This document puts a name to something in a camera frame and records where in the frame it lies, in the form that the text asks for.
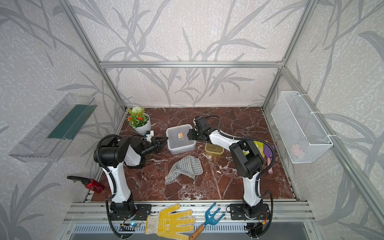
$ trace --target clear plastic shelf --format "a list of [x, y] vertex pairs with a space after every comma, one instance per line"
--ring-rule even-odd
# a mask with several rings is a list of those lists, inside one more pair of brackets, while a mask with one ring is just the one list
[[67, 94], [9, 153], [22, 162], [57, 162], [97, 105]]

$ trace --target white flower pot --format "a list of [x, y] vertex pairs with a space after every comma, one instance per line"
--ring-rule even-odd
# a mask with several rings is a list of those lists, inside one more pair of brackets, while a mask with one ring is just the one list
[[133, 129], [138, 133], [138, 134], [145, 134], [147, 131], [151, 130], [151, 119], [148, 114], [144, 113], [144, 116], [148, 117], [148, 121], [144, 126], [141, 127], [133, 127]]

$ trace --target yellow work glove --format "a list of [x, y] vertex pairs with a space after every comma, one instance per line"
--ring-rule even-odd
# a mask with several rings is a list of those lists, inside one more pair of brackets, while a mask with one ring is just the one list
[[148, 215], [145, 234], [156, 233], [159, 237], [188, 240], [187, 235], [180, 233], [192, 231], [195, 218], [192, 217], [192, 210], [172, 213], [178, 209], [180, 204], [175, 204], [161, 210], [158, 215]]

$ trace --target blue garden rake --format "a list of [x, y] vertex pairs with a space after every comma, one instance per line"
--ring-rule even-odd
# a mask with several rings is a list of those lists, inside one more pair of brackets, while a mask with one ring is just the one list
[[220, 208], [218, 208], [213, 214], [211, 214], [211, 209], [216, 205], [216, 203], [213, 203], [212, 206], [205, 212], [205, 223], [203, 223], [190, 237], [189, 240], [196, 239], [197, 236], [200, 235], [200, 233], [204, 230], [205, 226], [207, 224], [210, 225], [216, 225], [224, 216], [225, 214], [222, 214], [217, 220], [215, 220], [215, 215], [220, 211]]

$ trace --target white flower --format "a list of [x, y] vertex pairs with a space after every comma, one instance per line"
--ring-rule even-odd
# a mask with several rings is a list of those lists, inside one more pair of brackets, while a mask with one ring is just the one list
[[141, 108], [141, 107], [134, 107], [133, 109], [132, 109], [132, 112], [133, 113], [141, 113], [143, 111], [143, 109]]

